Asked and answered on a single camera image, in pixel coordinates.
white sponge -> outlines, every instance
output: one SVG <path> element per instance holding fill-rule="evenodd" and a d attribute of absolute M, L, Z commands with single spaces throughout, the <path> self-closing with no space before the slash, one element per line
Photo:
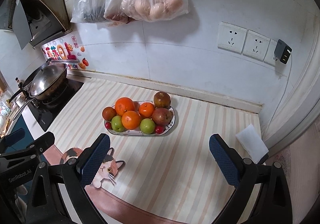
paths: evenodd
<path fill-rule="evenodd" d="M 258 163 L 260 159 L 269 152 L 268 148 L 261 140 L 258 133 L 255 131 L 254 126 L 250 124 L 241 132 L 236 134 L 239 142 L 242 144 L 243 148 L 251 156 L 254 163 Z"/>

power adapter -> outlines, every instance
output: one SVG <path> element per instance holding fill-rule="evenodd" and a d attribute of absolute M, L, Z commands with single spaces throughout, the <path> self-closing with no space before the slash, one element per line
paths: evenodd
<path fill-rule="evenodd" d="M 282 40 L 278 40 L 275 56 L 284 64 L 287 64 L 292 49 Z"/>

baseboard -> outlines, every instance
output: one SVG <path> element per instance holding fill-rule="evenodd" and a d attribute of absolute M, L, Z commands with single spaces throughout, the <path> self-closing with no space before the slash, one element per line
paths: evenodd
<path fill-rule="evenodd" d="M 232 107 L 235 109 L 245 110 L 251 113 L 259 113 L 262 109 L 262 105 L 255 104 L 249 101 L 244 101 L 237 98 L 232 98 L 229 96 L 192 89 L 188 87 L 178 86 L 167 84 L 163 82 L 157 82 L 142 78 L 133 78 L 133 77 L 125 77 L 120 75 L 114 74 L 107 74 L 107 73 L 99 73 L 99 72 L 92 72 L 92 71 L 80 71 L 80 70 L 68 70 L 69 75 L 76 75 L 81 77 L 92 77 L 92 78 L 101 78 L 110 81 L 125 83 L 128 85 L 135 85 L 139 87 L 144 87 L 153 90 L 161 90 L 168 93 L 186 96 L 198 100 L 203 100 L 223 106 Z"/>

red apple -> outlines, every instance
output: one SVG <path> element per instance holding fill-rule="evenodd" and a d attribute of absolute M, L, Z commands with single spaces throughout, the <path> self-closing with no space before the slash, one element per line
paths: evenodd
<path fill-rule="evenodd" d="M 171 113 L 166 108 L 157 108 L 152 114 L 152 120 L 160 126 L 167 126 L 171 121 Z"/>
<path fill-rule="evenodd" d="M 102 111 L 102 117 L 106 121 L 111 121 L 116 115 L 117 112 L 113 107 L 110 106 L 104 108 L 104 110 Z"/>
<path fill-rule="evenodd" d="M 107 121 L 104 126 L 106 127 L 106 129 L 112 129 L 111 127 L 111 122 Z"/>
<path fill-rule="evenodd" d="M 156 108 L 168 108 L 171 104 L 170 96 L 165 92 L 157 92 L 153 97 Z"/>
<path fill-rule="evenodd" d="M 164 127 L 163 126 L 156 126 L 155 131 L 157 134 L 162 134 L 164 132 Z"/>

black stovetop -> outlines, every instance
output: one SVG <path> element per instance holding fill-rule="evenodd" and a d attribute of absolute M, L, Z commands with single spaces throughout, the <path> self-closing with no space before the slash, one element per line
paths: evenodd
<path fill-rule="evenodd" d="M 47 131 L 53 120 L 57 117 L 64 106 L 69 102 L 69 100 L 77 93 L 77 91 L 82 87 L 83 82 L 75 81 L 72 79 L 67 79 L 67 85 L 63 87 L 62 93 L 59 93 L 57 103 L 55 99 L 55 106 L 52 108 L 50 105 L 46 105 L 48 100 L 28 104 L 28 107 L 43 129 Z"/>

